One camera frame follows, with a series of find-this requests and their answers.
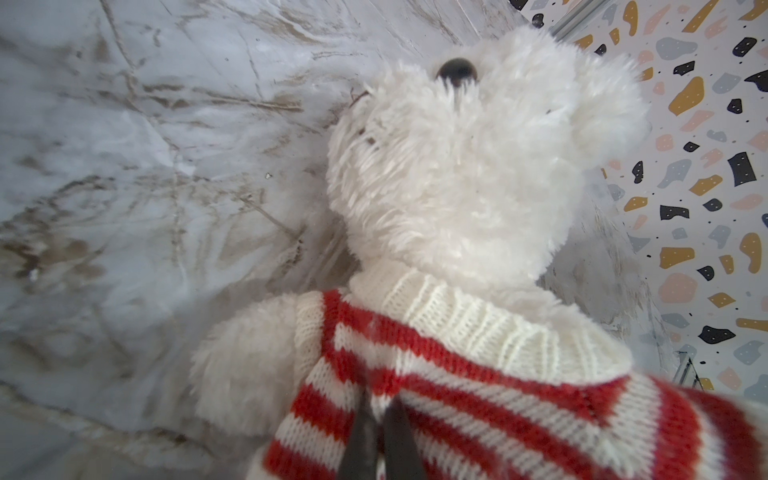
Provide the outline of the white plush teddy bear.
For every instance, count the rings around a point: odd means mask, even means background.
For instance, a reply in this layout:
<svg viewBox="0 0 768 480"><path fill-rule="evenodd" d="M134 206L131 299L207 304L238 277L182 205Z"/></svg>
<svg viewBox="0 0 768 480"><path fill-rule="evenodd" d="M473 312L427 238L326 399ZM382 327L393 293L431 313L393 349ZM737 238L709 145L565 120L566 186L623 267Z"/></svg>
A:
<svg viewBox="0 0 768 480"><path fill-rule="evenodd" d="M330 140L328 198L358 273L398 262L531 313L585 173L637 146L646 112L630 61L527 27L431 68L387 69ZM297 392L300 296L252 303L211 330L192 359L200 417L276 432Z"/></svg>

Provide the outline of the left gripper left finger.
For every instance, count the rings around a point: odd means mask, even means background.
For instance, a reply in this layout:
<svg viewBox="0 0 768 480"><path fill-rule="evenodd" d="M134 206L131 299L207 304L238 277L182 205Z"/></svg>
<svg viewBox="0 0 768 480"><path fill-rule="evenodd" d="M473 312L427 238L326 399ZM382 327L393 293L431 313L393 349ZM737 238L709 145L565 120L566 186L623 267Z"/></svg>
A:
<svg viewBox="0 0 768 480"><path fill-rule="evenodd" d="M379 427L372 412L370 396L363 392L337 480L374 480L377 478Z"/></svg>

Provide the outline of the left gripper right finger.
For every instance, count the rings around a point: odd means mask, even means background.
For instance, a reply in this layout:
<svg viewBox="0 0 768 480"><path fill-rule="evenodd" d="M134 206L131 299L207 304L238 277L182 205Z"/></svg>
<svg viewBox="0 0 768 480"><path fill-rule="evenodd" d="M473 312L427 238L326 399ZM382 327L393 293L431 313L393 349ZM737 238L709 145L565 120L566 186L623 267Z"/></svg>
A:
<svg viewBox="0 0 768 480"><path fill-rule="evenodd" d="M403 402L395 397L382 421L387 480L427 480Z"/></svg>

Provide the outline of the red white striped knit sweater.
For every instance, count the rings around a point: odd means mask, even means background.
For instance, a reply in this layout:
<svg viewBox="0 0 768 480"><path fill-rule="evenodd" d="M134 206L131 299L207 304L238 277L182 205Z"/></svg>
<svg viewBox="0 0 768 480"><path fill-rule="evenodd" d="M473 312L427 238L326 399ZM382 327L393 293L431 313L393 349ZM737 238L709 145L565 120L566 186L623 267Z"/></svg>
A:
<svg viewBox="0 0 768 480"><path fill-rule="evenodd" d="M297 392L252 479L331 479L400 401L430 479L763 479L767 409L637 371L548 291L529 314L404 264L299 297Z"/></svg>

